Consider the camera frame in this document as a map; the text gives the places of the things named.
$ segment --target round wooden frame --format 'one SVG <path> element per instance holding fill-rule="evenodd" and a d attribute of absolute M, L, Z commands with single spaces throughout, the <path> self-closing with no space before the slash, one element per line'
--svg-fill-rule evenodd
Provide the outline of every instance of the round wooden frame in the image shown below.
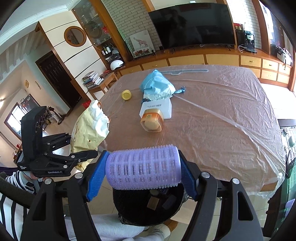
<path fill-rule="evenodd" d="M 80 44 L 73 44 L 73 43 L 71 43 L 71 42 L 67 39 L 67 32 L 68 32 L 69 30 L 71 30 L 71 29 L 78 29 L 78 30 L 83 34 L 83 41 L 82 41 L 82 43 L 80 43 Z M 68 27 L 68 28 L 65 30 L 65 32 L 64 32 L 64 39 L 65 39 L 65 41 L 66 41 L 68 44 L 70 44 L 71 46 L 73 46 L 73 47 L 80 47 L 80 46 L 82 46 L 82 45 L 84 45 L 84 44 L 86 43 L 86 34 L 85 34 L 85 32 L 83 31 L 82 28 L 77 27 L 77 26 L 71 26 L 71 27 Z"/>

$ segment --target striped shirt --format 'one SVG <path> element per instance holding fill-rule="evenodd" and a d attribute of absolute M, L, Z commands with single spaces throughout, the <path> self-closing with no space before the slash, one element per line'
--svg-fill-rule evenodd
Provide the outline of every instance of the striped shirt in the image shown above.
<path fill-rule="evenodd" d="M 20 171 L 14 172 L 12 176 L 6 178 L 6 181 L 30 193 L 35 189 L 30 187 L 28 182 Z M 0 193 L 0 222 L 14 238 L 19 241 L 22 233 L 22 225 L 27 216 L 28 209 L 17 204 L 5 195 Z"/>

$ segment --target purple object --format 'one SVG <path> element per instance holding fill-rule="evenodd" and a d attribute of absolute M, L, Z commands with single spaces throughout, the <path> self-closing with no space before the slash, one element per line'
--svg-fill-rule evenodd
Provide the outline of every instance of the purple object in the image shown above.
<path fill-rule="evenodd" d="M 173 145 L 112 152 L 106 162 L 109 184 L 118 190 L 143 190 L 177 186 L 181 164 Z"/>

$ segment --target door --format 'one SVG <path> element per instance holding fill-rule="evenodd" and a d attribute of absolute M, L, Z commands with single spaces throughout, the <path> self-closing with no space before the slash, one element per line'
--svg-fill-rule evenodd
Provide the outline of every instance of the door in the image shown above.
<path fill-rule="evenodd" d="M 50 51 L 37 60 L 36 64 L 62 100 L 70 109 L 73 109 L 81 99 L 81 96 L 71 84 L 71 77 L 54 53 Z"/>

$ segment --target red basket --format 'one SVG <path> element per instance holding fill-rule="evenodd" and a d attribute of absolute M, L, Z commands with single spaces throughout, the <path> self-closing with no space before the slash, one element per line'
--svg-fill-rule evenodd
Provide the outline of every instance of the red basket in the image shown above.
<path fill-rule="evenodd" d="M 89 101 L 83 103 L 82 105 L 83 105 L 85 108 L 88 108 L 90 104 L 91 104 L 91 101 L 89 100 Z"/>

